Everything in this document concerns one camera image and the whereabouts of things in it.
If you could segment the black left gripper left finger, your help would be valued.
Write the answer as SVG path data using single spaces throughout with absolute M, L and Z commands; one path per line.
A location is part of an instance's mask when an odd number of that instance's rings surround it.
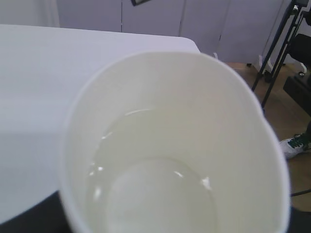
M 69 233 L 70 226 L 56 191 L 22 214 L 2 223 L 2 233 Z

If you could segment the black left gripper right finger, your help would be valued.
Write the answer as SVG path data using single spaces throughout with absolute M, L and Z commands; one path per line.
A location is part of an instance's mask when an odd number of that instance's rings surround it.
M 291 207 L 289 233 L 311 233 L 311 213 Z

